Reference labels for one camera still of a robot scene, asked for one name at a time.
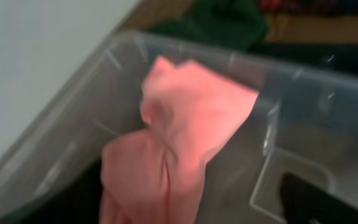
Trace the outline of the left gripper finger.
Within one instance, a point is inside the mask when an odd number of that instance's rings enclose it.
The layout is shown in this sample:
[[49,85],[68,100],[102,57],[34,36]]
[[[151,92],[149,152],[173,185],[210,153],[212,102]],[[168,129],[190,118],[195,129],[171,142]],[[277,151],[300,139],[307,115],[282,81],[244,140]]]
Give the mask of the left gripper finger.
[[358,224],[358,209],[291,173],[282,177],[279,196],[287,224]]

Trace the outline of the pink garment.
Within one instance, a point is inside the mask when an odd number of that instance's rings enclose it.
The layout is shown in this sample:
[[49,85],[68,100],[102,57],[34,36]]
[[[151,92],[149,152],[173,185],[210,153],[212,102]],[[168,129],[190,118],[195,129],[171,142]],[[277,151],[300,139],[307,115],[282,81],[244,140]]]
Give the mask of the pink garment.
[[189,60],[158,57],[142,84],[146,127],[103,149],[101,223],[193,223],[207,163],[250,116],[258,92]]

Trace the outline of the large black garment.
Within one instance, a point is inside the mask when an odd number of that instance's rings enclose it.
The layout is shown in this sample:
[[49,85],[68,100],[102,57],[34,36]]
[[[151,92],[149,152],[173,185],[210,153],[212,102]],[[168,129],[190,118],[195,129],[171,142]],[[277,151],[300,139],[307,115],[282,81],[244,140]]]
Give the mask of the large black garment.
[[0,218],[0,224],[98,224],[102,186],[101,161],[89,166],[74,183]]

